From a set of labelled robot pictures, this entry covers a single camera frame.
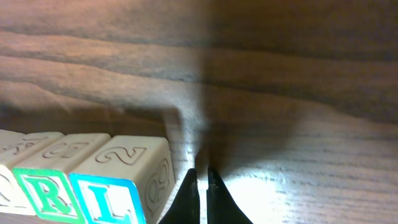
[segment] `dark wood grain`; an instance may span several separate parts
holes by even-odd
[[[254,223],[398,223],[397,30],[387,0],[4,0],[0,128],[165,136],[203,223],[208,164]]]

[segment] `alphabet block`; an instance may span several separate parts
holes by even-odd
[[[24,135],[0,131],[0,139],[7,139],[7,143],[0,146],[0,212],[35,215],[32,205],[22,192],[11,170],[18,162],[27,159],[62,136],[62,133],[54,132]]]
[[[175,184],[169,144],[115,136],[70,181],[88,223],[155,223]]]
[[[68,174],[110,138],[108,134],[69,134],[16,165],[14,175],[38,217],[85,223]]]

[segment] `block with green border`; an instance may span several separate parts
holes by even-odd
[[[108,134],[69,134],[13,168],[18,184],[38,217],[86,223],[68,175],[109,139]]]

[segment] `block's front face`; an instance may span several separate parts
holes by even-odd
[[[88,223],[145,223],[136,186],[130,180],[70,174]]]
[[[5,166],[0,166],[0,212],[36,215],[12,172]]]
[[[66,223],[85,222],[63,172],[22,168],[13,171],[38,217]]]

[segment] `block's top face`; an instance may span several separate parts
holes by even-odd
[[[0,146],[23,137],[25,134],[0,129]]]
[[[88,223],[146,223],[132,181],[70,174],[70,182]]]
[[[13,168],[37,216],[67,223],[84,223],[67,176],[59,170]]]
[[[0,164],[10,168],[63,136],[59,132],[27,134],[0,146]]]
[[[36,215],[12,172],[0,165],[0,212]]]
[[[169,151],[165,138],[115,136],[71,172],[134,180],[164,150]]]
[[[37,151],[16,167],[69,172],[109,139],[111,136],[103,133],[68,134]]]

